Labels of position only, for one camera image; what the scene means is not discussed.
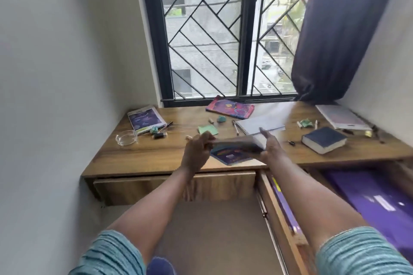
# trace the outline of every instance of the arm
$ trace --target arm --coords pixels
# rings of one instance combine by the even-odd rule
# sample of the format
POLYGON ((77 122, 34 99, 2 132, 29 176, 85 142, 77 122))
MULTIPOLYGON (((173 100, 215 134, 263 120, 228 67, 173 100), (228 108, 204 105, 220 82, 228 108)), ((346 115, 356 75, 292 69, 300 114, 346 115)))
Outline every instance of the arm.
POLYGON ((181 166, 157 189, 142 198, 107 229, 123 234, 142 254, 147 265, 153 251, 182 198, 186 184, 209 158, 209 132, 188 141, 181 166))
POLYGON ((261 133, 267 138, 267 147, 260 160, 269 166, 315 252, 342 231, 368 226, 348 203, 293 163, 275 136, 263 130, 261 133))

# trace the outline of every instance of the teal striped sleeve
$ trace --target teal striped sleeve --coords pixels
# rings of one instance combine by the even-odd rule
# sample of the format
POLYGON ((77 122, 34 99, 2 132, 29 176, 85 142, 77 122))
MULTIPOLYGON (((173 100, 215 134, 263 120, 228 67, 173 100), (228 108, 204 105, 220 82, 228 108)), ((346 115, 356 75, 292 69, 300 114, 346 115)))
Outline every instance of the teal striped sleeve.
POLYGON ((373 227, 329 239, 316 254, 319 275, 413 274, 411 264, 373 227))
POLYGON ((142 255, 117 231, 103 231, 69 275, 144 275, 142 255))

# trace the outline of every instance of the beige floor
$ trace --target beige floor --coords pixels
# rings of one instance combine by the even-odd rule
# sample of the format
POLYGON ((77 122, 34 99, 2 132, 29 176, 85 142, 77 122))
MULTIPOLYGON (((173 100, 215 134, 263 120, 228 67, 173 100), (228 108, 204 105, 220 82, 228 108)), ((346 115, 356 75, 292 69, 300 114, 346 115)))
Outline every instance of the beige floor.
MULTIPOLYGON (((106 208, 106 223, 125 209, 106 208)), ((178 275, 282 274, 256 198, 180 203, 156 254, 178 275)))

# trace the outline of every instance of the dark blue curtain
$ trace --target dark blue curtain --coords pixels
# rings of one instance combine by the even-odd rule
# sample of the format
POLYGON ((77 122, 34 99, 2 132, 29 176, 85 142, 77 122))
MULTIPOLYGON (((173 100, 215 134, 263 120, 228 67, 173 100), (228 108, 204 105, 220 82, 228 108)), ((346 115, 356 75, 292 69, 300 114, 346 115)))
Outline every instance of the dark blue curtain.
POLYGON ((292 67, 296 100, 340 99, 350 85, 388 0, 308 0, 292 67))

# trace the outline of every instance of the hand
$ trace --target hand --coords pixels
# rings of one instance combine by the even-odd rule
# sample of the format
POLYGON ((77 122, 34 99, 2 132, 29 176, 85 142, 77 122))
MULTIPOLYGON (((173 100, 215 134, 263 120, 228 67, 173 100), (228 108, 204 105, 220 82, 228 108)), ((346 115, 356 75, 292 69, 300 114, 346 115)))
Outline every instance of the hand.
POLYGON ((268 165, 269 162, 276 161, 280 156, 286 155, 285 151, 281 148, 280 143, 274 135, 265 131, 262 127, 259 128, 261 134, 267 139, 266 149, 261 152, 259 156, 256 156, 257 160, 268 165))
POLYGON ((209 158, 213 140, 215 137, 208 131, 189 140, 185 146, 181 167, 192 173, 199 172, 209 158))

